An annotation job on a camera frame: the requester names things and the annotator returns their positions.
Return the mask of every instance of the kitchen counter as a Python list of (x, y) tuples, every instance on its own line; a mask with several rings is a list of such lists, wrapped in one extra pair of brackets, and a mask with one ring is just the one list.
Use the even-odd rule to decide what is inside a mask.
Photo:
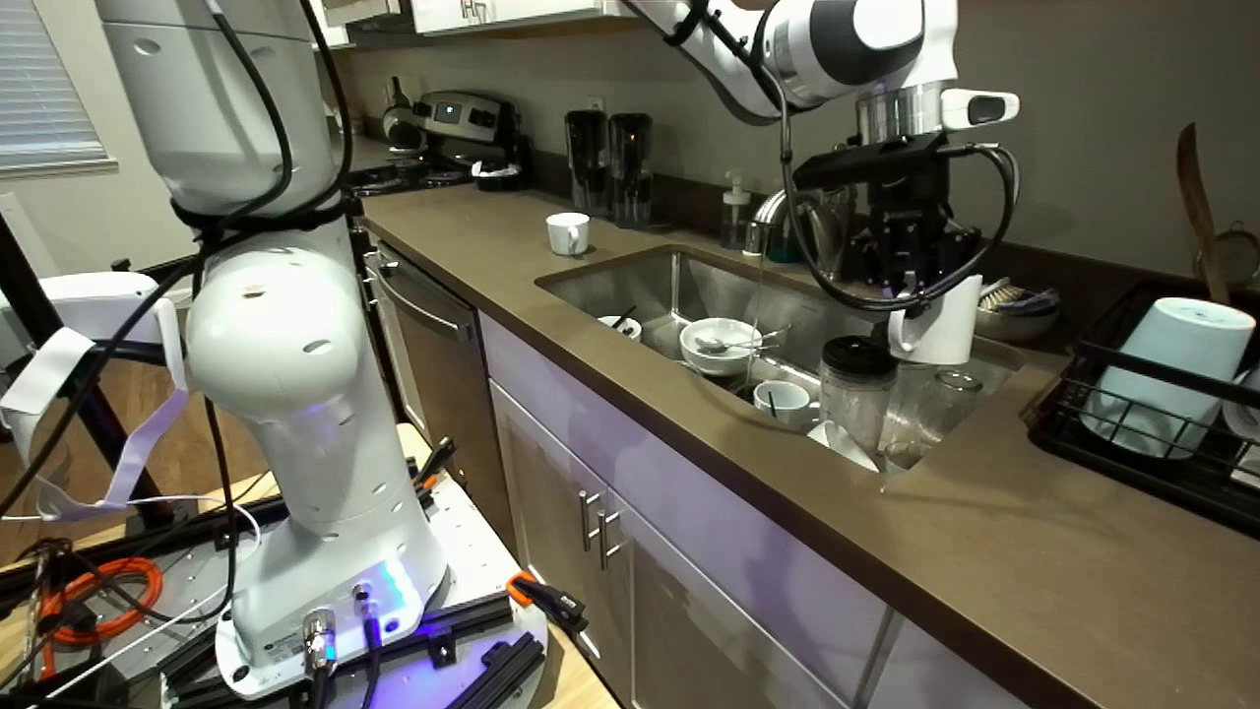
[(373, 198), (368, 220), (1028, 706), (1260, 706), (1260, 542), (1041, 454), (1019, 413), (1054, 382), (1054, 358), (1028, 356), (880, 492), (869, 471), (755, 425), (536, 283), (712, 239), (600, 220), (596, 252), (565, 261), (543, 244), (556, 209), (465, 184)]

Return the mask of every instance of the window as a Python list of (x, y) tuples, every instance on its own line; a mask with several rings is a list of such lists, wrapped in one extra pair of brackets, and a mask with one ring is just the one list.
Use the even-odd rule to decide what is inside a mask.
[(102, 156), (105, 151), (44, 33), (36, 0), (0, 0), (0, 168)]

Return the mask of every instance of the beige wall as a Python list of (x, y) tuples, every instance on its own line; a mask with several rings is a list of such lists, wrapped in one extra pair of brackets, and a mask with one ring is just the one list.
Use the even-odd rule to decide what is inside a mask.
[[(991, 136), (1026, 163), (1011, 239), (1159, 270), (1188, 270), (1174, 176), (1178, 128), (1201, 123), (1217, 220), (1260, 227), (1260, 5), (1258, 0), (961, 0), (961, 73), (1011, 85), (1028, 110)], [(565, 151), (565, 110), (658, 117), (658, 168), (722, 181), (734, 167), (751, 188), (775, 184), (775, 134), (739, 126), (705, 79), (654, 33), (465, 39), (413, 51), (352, 51), (361, 106), (381, 106), (389, 73), (413, 94), (495, 90), (525, 106), (540, 151)], [(852, 110), (798, 123), (798, 152), (852, 134)], [(961, 174), (961, 206), (980, 174)]]
[(41, 0), (41, 12), (120, 167), (0, 174), (0, 194), (18, 194), (60, 270), (105, 268), (120, 257), (153, 264), (191, 252), (191, 231), (168, 218), (167, 184), (138, 140), (96, 5)]

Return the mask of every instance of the white mug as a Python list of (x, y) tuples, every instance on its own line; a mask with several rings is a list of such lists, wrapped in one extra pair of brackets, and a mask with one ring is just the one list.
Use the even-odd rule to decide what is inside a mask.
[(972, 358), (980, 276), (965, 276), (923, 316), (892, 316), (892, 356), (927, 367), (965, 367)]
[(751, 407), (762, 413), (774, 413), (787, 430), (808, 430), (814, 423), (814, 402), (810, 391), (787, 377), (767, 377), (751, 385)]
[(548, 244), (561, 257), (583, 257), (591, 247), (591, 218), (586, 214), (550, 214), (548, 218)]
[[(1123, 356), (1232, 382), (1253, 341), (1258, 318), (1213, 298), (1155, 298), (1117, 346)], [(1083, 425), (1142, 455), (1184, 461), (1204, 440), (1220, 396), (1166, 377), (1108, 367), (1083, 407)]]

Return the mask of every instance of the black tray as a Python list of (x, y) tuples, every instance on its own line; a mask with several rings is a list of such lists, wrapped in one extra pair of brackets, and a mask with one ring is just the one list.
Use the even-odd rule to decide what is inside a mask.
[[(1183, 505), (1188, 511), (1201, 511), (1217, 525), (1230, 525), (1260, 538), (1260, 440), (1237, 437), (1226, 425), (1226, 417), (1213, 417), (1211, 425), (1201, 425), (1142, 402), (1125, 402), (1110, 391), (1098, 391), (1102, 371), (1123, 367), (1149, 377), (1166, 377), (1184, 391), (1213, 395), (1220, 402), (1246, 402), (1260, 411), (1258, 391), (1117, 356), (1123, 337), (1136, 331), (1136, 324), (1148, 316), (1148, 308), (1159, 297), (1197, 297), (1197, 291), (1136, 286), (1115, 312), (1108, 312), (1095, 324), (1095, 331), (1083, 341), (1074, 341), (1074, 356), (1065, 377), (1037, 402), (1028, 437), (1054, 455), (1081, 461), (1095, 471), (1125, 480), (1149, 497), (1161, 497), (1170, 505)], [(1117, 407), (1117, 417), (1108, 417), (1108, 423), (1095, 417), (1091, 402), (1098, 396), (1108, 396), (1110, 411)], [(1115, 446), (1115, 434), (1142, 437), (1125, 425), (1125, 413), (1136, 407), (1170, 417), (1178, 430), (1170, 450), (1178, 450), (1178, 440), (1197, 440), (1197, 446), (1184, 446), (1192, 454), (1148, 455)]]

